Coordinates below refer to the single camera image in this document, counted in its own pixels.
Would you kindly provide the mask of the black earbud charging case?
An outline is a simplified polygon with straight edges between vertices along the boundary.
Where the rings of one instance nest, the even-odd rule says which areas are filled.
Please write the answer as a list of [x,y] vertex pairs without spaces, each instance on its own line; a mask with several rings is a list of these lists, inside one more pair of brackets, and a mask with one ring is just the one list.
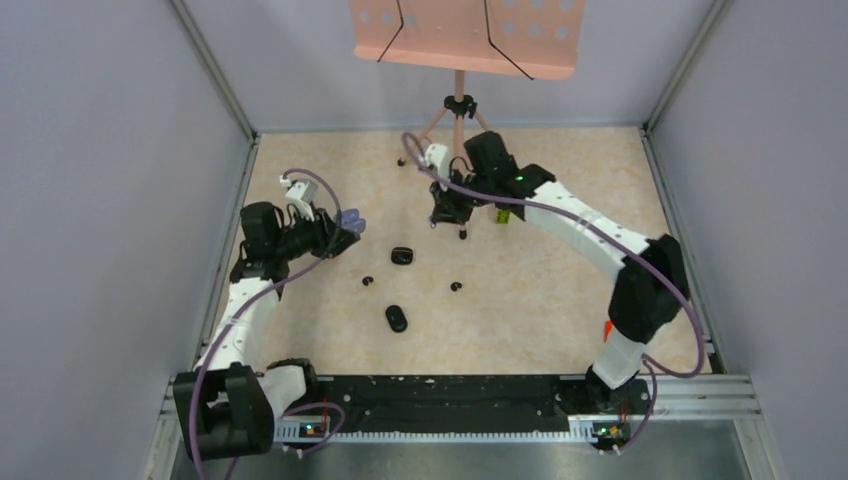
[[390,261],[395,265],[410,265],[414,261],[414,251],[409,247],[394,247]]

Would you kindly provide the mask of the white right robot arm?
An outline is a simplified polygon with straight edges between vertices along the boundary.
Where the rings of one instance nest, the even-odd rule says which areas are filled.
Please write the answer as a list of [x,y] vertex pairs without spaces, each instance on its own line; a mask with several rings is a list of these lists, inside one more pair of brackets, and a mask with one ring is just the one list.
[[433,178],[432,225],[463,226],[475,208],[493,204],[566,241],[611,279],[612,329],[587,372],[586,397],[594,409],[614,411],[626,400],[625,384],[641,369],[656,333],[691,308],[679,241],[632,231],[581,201],[549,170],[519,166],[494,131],[465,142],[468,173],[456,168],[458,159],[445,145],[410,142],[406,148]]

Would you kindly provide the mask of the grey blue oval case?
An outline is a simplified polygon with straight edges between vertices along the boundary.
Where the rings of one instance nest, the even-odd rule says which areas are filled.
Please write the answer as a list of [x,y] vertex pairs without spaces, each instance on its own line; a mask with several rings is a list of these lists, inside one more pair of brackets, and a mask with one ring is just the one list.
[[355,235],[361,235],[367,227],[367,221],[361,215],[359,209],[350,208],[342,211],[338,225],[343,230]]

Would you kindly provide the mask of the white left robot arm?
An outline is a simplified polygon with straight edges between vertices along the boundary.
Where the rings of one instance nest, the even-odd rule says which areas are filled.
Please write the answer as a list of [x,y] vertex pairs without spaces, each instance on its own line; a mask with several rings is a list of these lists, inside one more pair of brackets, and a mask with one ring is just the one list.
[[291,407],[308,413],[319,404],[315,370],[302,358],[257,362],[272,313],[286,285],[304,276],[290,262],[304,255],[334,258],[357,243],[366,221],[355,208],[330,215],[322,208],[307,219],[270,202],[240,211],[244,238],[229,275],[225,311],[210,346],[196,366],[178,374],[173,398],[190,458],[217,460],[268,452],[275,422]]

